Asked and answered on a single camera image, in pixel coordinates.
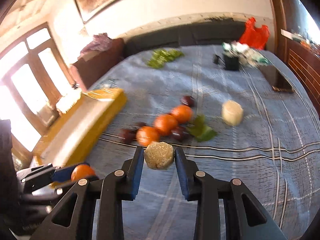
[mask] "orange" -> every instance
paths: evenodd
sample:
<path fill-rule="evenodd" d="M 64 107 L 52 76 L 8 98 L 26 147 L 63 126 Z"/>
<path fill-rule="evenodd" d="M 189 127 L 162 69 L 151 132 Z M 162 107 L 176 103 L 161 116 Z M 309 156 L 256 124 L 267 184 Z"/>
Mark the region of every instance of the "orange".
<path fill-rule="evenodd" d="M 90 176 L 95 176 L 96 173 L 94 170 L 87 164 L 80 164 L 75 167 L 73 172 L 71 173 L 71 180 L 79 180 Z"/>
<path fill-rule="evenodd" d="M 192 118 L 193 112 L 189 106 L 179 105 L 171 110 L 171 115 L 179 122 L 189 122 Z"/>
<path fill-rule="evenodd" d="M 147 147 L 150 143 L 159 141 L 160 135 L 156 128 L 143 126 L 137 131 L 136 139 L 141 146 Z"/>
<path fill-rule="evenodd" d="M 158 116 L 153 126 L 158 130 L 160 135 L 167 136 L 171 130 L 178 126 L 178 121 L 170 114 L 161 114 Z"/>

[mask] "ceiling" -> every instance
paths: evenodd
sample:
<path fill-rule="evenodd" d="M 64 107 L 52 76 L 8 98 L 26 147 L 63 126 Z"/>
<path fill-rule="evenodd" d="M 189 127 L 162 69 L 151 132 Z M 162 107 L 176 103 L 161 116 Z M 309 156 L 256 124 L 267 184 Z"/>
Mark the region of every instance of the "ceiling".
<path fill-rule="evenodd" d="M 47 0 L 16 0 L 0 25 L 0 37 L 13 27 L 19 27 L 41 12 Z"/>

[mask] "metal screw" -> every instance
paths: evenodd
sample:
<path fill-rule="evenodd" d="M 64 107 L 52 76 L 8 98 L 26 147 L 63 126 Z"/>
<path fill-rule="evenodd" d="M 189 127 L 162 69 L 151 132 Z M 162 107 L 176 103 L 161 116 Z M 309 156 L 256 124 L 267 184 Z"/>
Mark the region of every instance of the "metal screw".
<path fill-rule="evenodd" d="M 52 211 L 52 206 L 46 206 L 45 211 L 49 214 Z"/>
<path fill-rule="evenodd" d="M 87 184 L 87 180 L 86 179 L 81 179 L 81 180 L 79 180 L 78 181 L 78 184 L 80 185 L 80 186 L 84 186 L 85 184 Z"/>
<path fill-rule="evenodd" d="M 63 189 L 62 188 L 58 188 L 57 189 L 57 195 L 61 195 L 63 193 Z"/>
<path fill-rule="evenodd" d="M 234 185 L 236 185 L 236 186 L 239 186 L 239 185 L 241 185 L 241 180 L 239 180 L 239 179 L 233 179 L 233 180 L 232 180 L 232 183 L 233 183 Z"/>
<path fill-rule="evenodd" d="M 197 171 L 197 172 L 196 172 L 196 175 L 197 175 L 198 177 L 204 177 L 204 176 L 205 176 L 205 172 L 204 172 L 204 171 Z"/>
<path fill-rule="evenodd" d="M 124 174 L 124 171 L 123 171 L 123 170 L 117 170 L 117 171 L 115 171 L 115 175 L 116 175 L 117 177 L 121 177 L 123 174 Z"/>

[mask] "window pane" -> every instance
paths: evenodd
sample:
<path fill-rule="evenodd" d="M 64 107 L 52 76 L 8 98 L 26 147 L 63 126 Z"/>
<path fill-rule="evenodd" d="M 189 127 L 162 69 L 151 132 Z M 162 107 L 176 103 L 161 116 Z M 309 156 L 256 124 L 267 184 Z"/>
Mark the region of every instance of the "window pane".
<path fill-rule="evenodd" d="M 28 49 L 24 41 L 12 48 L 7 54 L 0 59 L 0 78 L 8 72 L 8 70 L 28 54 Z"/>
<path fill-rule="evenodd" d="M 30 110 L 37 114 L 49 101 L 28 64 L 23 65 L 11 77 L 19 94 Z"/>
<path fill-rule="evenodd" d="M 60 94 L 65 96 L 72 88 L 56 61 L 51 49 L 47 48 L 41 51 L 39 53 L 39 58 Z"/>
<path fill-rule="evenodd" d="M 13 100 L 9 90 L 0 86 L 0 118 L 11 120 L 11 132 L 28 151 L 32 151 L 41 135 L 31 125 Z"/>
<path fill-rule="evenodd" d="M 39 46 L 40 44 L 44 43 L 48 39 L 50 39 L 50 34 L 47 28 L 43 28 L 36 33 L 30 35 L 27 38 L 27 43 L 30 49 L 34 49 L 35 47 Z"/>

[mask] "purple cloth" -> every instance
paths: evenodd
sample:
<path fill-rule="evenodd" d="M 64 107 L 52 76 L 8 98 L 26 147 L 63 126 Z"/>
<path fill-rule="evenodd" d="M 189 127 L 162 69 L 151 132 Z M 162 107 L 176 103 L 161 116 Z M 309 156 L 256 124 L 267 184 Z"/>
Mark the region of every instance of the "purple cloth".
<path fill-rule="evenodd" d="M 112 46 L 112 41 L 113 39 L 109 38 L 107 33 L 99 33 L 98 35 L 93 35 L 93 41 L 91 41 L 80 51 L 79 58 L 92 50 L 106 51 L 110 49 Z"/>

